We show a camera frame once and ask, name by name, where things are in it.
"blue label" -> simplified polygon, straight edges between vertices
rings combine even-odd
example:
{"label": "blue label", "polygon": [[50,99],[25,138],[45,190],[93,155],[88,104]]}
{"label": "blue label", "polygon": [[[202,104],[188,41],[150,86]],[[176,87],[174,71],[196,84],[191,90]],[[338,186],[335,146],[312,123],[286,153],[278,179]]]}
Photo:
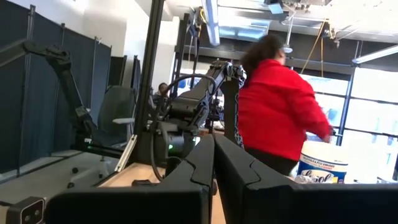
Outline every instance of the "blue label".
{"label": "blue label", "polygon": [[306,175],[317,177],[315,182],[324,183],[332,181],[333,183],[343,183],[347,172],[338,172],[333,170],[326,170],[307,164],[306,162],[300,161],[298,164],[297,175]]}

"chair armrest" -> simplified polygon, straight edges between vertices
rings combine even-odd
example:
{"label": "chair armrest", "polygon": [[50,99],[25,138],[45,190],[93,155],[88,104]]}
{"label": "chair armrest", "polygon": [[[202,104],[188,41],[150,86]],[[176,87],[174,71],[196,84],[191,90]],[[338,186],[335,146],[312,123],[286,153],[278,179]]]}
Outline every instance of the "chair armrest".
{"label": "chair armrest", "polygon": [[134,118],[117,118],[114,119],[112,122],[116,124],[132,124],[134,123]]}

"lysol wipes container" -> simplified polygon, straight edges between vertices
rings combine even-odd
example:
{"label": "lysol wipes container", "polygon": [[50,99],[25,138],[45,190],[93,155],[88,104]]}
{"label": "lysol wipes container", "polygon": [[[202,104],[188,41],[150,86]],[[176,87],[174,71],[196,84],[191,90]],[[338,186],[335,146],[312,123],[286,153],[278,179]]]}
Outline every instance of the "lysol wipes container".
{"label": "lysol wipes container", "polygon": [[317,183],[343,183],[348,168],[348,153],[340,146],[306,141],[297,175],[311,177]]}

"dark hair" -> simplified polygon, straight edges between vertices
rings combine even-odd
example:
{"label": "dark hair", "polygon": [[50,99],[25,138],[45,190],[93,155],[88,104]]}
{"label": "dark hair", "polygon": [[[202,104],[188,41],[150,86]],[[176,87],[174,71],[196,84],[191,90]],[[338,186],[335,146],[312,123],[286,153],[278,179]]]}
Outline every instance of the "dark hair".
{"label": "dark hair", "polygon": [[160,90],[160,88],[162,87],[162,85],[166,85],[166,87],[168,87],[168,84],[166,84],[166,83],[161,83],[161,84],[159,84],[159,86],[157,87],[157,89]]}
{"label": "dark hair", "polygon": [[255,71],[262,60],[275,58],[278,50],[282,49],[283,46],[279,38],[271,34],[261,37],[258,42],[252,44],[241,58],[242,67],[248,76],[245,83],[250,81],[252,72]]}

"dark pants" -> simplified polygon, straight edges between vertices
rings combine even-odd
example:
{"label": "dark pants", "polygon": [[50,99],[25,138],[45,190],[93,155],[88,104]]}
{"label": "dark pants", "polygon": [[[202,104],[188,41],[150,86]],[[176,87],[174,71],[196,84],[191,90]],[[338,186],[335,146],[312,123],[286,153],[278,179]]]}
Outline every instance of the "dark pants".
{"label": "dark pants", "polygon": [[253,149],[250,147],[245,147],[244,149],[254,158],[282,175],[288,176],[290,171],[292,171],[292,169],[297,165],[297,161],[275,156],[258,149]]}

